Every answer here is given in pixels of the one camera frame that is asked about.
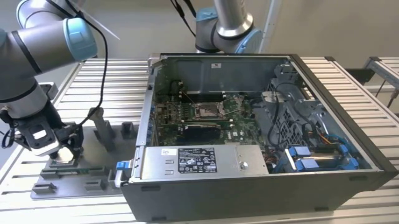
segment blue drive bracket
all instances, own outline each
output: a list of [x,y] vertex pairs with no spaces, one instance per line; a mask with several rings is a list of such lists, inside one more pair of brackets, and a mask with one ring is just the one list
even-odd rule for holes
[[316,171],[320,168],[314,159],[300,159],[294,162],[294,166],[297,172]]
[[309,148],[306,146],[292,146],[288,149],[290,156],[296,156],[296,157],[308,157],[310,156],[310,151]]

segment aluminum slat table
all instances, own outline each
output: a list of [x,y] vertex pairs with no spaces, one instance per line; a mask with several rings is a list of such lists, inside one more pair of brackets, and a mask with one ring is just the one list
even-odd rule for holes
[[[322,57],[302,58],[321,83],[361,127],[389,161],[399,168],[399,119],[368,93],[341,66]],[[90,59],[72,70],[54,105],[64,121],[78,122],[97,104],[102,59]],[[138,123],[146,86],[146,59],[109,60],[104,88],[104,119],[112,124]],[[39,223],[134,223],[124,197],[102,196],[37,200],[29,191],[48,157],[18,147],[0,171],[0,221],[27,218]],[[361,192],[336,211],[189,221],[196,223],[393,223],[399,220],[399,177],[378,190]]]

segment metal frame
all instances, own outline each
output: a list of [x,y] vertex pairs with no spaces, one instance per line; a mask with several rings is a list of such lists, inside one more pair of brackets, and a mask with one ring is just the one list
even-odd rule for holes
[[399,58],[369,57],[364,64],[364,68],[373,70],[394,89],[399,89]]
[[[326,61],[322,57],[302,58],[305,65],[318,78],[324,87],[340,103],[348,115],[357,123],[361,131],[369,137],[370,141],[389,159],[389,162],[399,168],[399,122],[392,116],[389,110],[380,104],[373,96],[365,91],[364,87],[344,72],[344,69],[336,62]],[[145,85],[138,86],[132,78],[146,75],[146,60],[110,60],[109,71],[112,83],[124,83],[122,85],[110,85],[105,95],[124,95],[128,100],[110,100],[106,98],[106,105],[112,103],[122,113],[137,109],[133,105],[132,95],[142,96]],[[104,61],[101,59],[89,60],[82,72],[72,73],[68,77],[88,77],[92,79],[77,79],[66,82],[72,85],[74,93],[93,93],[97,85],[92,84],[101,77],[101,68]],[[70,100],[72,91],[66,91],[65,96]],[[76,121],[80,121],[78,113],[74,113]],[[137,120],[138,117],[125,117],[124,119]],[[122,196],[73,198],[61,200],[31,201],[29,198],[29,189],[37,180],[37,172],[45,165],[45,157],[34,157],[29,151],[18,147],[11,154],[7,163],[0,170],[0,192],[9,191],[9,194],[0,194],[0,212],[2,220],[17,221],[18,218],[30,220],[62,220],[69,223],[132,223],[134,222],[130,209]],[[232,218],[222,220],[193,221],[198,223],[393,223],[399,220],[399,179],[394,177],[378,190],[361,192],[348,200],[333,212],[313,212],[301,214],[286,214],[266,217]]]

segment power supply label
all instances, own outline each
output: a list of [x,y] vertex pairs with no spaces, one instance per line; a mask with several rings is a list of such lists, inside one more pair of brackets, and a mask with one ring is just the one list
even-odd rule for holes
[[216,173],[214,148],[178,148],[178,172]]

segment wall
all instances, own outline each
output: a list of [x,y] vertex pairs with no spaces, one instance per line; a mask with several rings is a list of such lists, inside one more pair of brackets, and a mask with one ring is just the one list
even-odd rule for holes
[[281,1],[268,52],[333,56],[345,67],[397,56],[397,0]]
[[[184,2],[185,19],[194,31],[194,18]],[[193,7],[210,7],[212,0],[192,0]],[[246,10],[262,29],[269,0],[246,0]],[[88,0],[84,10],[118,36],[106,34],[109,57],[142,58],[150,53],[194,52],[194,38],[168,0]]]

